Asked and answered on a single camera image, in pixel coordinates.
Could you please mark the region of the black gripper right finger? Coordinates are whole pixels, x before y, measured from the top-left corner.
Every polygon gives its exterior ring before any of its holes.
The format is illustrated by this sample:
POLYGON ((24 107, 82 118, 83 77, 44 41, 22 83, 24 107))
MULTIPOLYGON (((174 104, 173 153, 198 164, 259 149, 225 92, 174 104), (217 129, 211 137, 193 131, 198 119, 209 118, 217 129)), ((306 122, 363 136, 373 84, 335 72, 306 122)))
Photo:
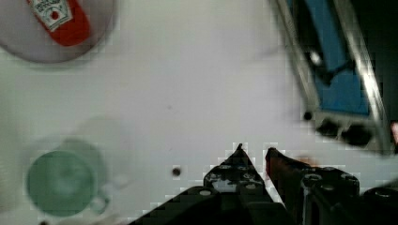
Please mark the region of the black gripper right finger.
POLYGON ((397 188, 360 192, 354 175, 334 167, 313 167, 271 147, 266 172, 298 225, 398 225, 397 188))

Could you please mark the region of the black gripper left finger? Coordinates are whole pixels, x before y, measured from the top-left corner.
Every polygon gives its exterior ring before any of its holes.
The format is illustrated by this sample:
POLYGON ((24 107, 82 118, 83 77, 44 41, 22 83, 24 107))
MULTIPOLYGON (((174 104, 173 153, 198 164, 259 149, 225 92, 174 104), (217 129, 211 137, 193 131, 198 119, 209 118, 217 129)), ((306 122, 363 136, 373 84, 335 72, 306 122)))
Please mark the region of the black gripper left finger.
POLYGON ((239 145, 190 187, 128 225, 295 225, 239 145))

